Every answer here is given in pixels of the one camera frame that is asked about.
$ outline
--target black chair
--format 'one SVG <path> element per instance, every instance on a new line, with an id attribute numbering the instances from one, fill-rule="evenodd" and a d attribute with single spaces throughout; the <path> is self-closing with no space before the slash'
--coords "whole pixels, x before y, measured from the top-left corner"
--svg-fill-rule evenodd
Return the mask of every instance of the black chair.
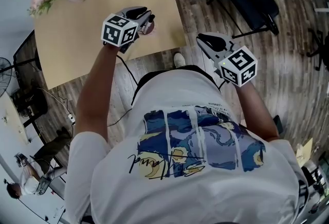
<path id="1" fill-rule="evenodd" d="M 207 4 L 209 5 L 214 0 L 209 0 Z M 235 5 L 241 16 L 245 19 L 248 26 L 252 29 L 251 32 L 242 33 L 241 29 L 224 7 L 220 0 L 217 2 L 224 8 L 224 10 L 229 14 L 241 35 L 232 36 L 233 39 L 239 38 L 246 35 L 251 35 L 258 32 L 270 30 L 274 35 L 279 34 L 277 25 L 274 22 L 274 18 L 279 14 L 278 5 L 274 0 L 231 0 Z"/>
<path id="2" fill-rule="evenodd" d="M 319 66 L 315 67 L 315 70 L 319 71 L 321 64 L 322 64 L 322 60 L 323 60 L 323 64 L 326 66 L 327 70 L 329 70 L 329 32 L 327 34 L 327 36 L 324 39 L 324 43 L 323 43 L 323 32 L 322 31 L 317 31 L 317 34 L 319 36 L 316 36 L 314 30 L 312 29 L 308 29 L 308 31 L 310 33 L 312 33 L 312 39 L 316 42 L 316 44 L 318 45 L 318 49 L 316 51 L 314 51 L 313 53 L 307 53 L 306 56 L 308 57 L 314 57 L 315 55 L 319 55 Z"/>

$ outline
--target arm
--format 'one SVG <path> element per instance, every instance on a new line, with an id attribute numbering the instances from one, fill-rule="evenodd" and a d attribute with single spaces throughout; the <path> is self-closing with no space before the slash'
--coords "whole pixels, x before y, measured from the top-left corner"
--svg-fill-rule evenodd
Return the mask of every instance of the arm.
<path id="1" fill-rule="evenodd" d="M 34 169 L 34 167 L 29 163 L 29 161 L 27 160 L 27 157 L 24 156 L 24 160 L 25 160 L 25 163 L 26 163 L 26 169 L 28 170 L 28 172 L 30 173 L 30 175 L 32 177 L 34 177 L 37 181 L 40 181 L 39 174 Z"/>
<path id="2" fill-rule="evenodd" d="M 107 115 L 118 51 L 107 44 L 99 52 L 78 99 L 76 134 L 95 132 L 107 141 Z"/>
<path id="3" fill-rule="evenodd" d="M 37 181 L 40 181 L 40 177 L 37 171 L 30 164 L 27 165 L 27 169 L 30 172 L 31 176 L 34 177 Z"/>
<path id="4" fill-rule="evenodd" d="M 277 140 L 279 133 L 263 100 L 251 82 L 235 87 L 248 130 L 267 142 Z"/>

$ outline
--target wood plank flooring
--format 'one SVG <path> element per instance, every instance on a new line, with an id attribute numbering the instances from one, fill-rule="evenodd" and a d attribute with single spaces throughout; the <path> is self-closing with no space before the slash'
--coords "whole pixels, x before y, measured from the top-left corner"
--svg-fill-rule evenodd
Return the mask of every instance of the wood plank flooring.
<path id="1" fill-rule="evenodd" d="M 206 0 L 176 0 L 185 30 L 187 46 L 148 55 L 127 62 L 136 80 L 150 72 L 172 69 L 174 52 L 180 51 L 186 58 L 187 64 L 195 64 L 212 75 L 219 85 L 222 79 L 214 74 L 212 62 L 197 47 L 195 37 L 200 32 L 214 31 L 228 35 L 239 34 L 232 20 L 215 2 L 206 5 Z M 242 31 L 250 31 L 246 22 L 240 16 L 229 0 L 221 0 L 237 21 Z M 280 33 L 273 36 L 270 32 L 258 33 L 239 38 L 241 45 L 246 45 L 258 58 L 259 70 L 254 84 L 264 99 L 266 106 L 274 117 L 281 117 L 284 133 L 282 137 L 290 141 L 296 150 L 297 143 L 305 144 L 311 137 L 314 139 L 314 153 L 316 158 L 323 150 L 329 147 L 329 98 L 326 98 L 326 88 L 329 81 L 329 72 L 322 65 L 321 70 L 315 71 L 318 57 L 308 58 L 307 52 L 314 49 L 312 36 L 308 28 L 322 30 L 325 34 L 329 29 L 327 13 L 315 14 L 314 7 L 323 7 L 327 0 L 275 0 L 280 14 L 276 17 Z M 33 57 L 35 39 L 31 37 L 17 55 L 17 62 Z M 29 64 L 19 68 L 22 81 L 29 85 L 31 79 L 38 82 L 41 88 L 46 89 L 42 72 L 37 72 Z M 58 93 L 63 99 L 68 99 L 68 109 L 75 113 L 79 92 L 87 76 L 58 86 Z M 116 122 L 131 108 L 131 101 L 136 84 L 123 64 L 117 64 L 114 81 L 108 124 Z M 60 101 L 57 89 L 49 91 Z M 243 113 L 231 84 L 225 84 L 222 93 L 226 101 L 232 106 L 233 112 L 239 118 Z M 46 95 L 49 105 L 47 114 L 40 117 L 36 124 L 46 141 L 54 139 L 56 130 L 62 126 L 71 130 L 68 113 L 61 104 L 51 96 Z M 122 141 L 125 124 L 129 115 L 122 118 L 116 125 L 108 128 L 109 144 L 111 147 Z M 68 162 L 68 148 L 61 151 L 58 159 L 66 165 Z"/>

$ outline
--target tan tabletop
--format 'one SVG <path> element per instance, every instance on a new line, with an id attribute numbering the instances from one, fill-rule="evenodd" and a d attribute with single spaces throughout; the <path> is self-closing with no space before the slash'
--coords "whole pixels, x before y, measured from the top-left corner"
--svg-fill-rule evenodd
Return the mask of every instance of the tan tabletop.
<path id="1" fill-rule="evenodd" d="M 48 89 L 89 73 L 103 46 L 103 21 L 109 14 L 132 6 L 152 10 L 155 30 L 121 55 L 125 60 L 185 46 L 175 0 L 57 0 L 48 14 L 35 20 L 36 44 Z"/>
<path id="2" fill-rule="evenodd" d="M 24 144 L 28 144 L 24 125 L 7 92 L 0 97 L 0 117 L 4 126 L 8 126 Z"/>

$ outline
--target hand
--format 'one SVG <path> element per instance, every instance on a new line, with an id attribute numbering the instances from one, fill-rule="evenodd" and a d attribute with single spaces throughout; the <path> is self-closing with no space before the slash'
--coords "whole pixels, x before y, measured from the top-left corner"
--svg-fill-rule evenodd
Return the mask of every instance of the hand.
<path id="1" fill-rule="evenodd" d="M 111 50 L 113 52 L 115 52 L 116 54 L 119 52 L 120 47 L 116 47 L 110 43 L 106 43 L 103 47 L 103 49 L 107 49 L 107 50 Z"/>

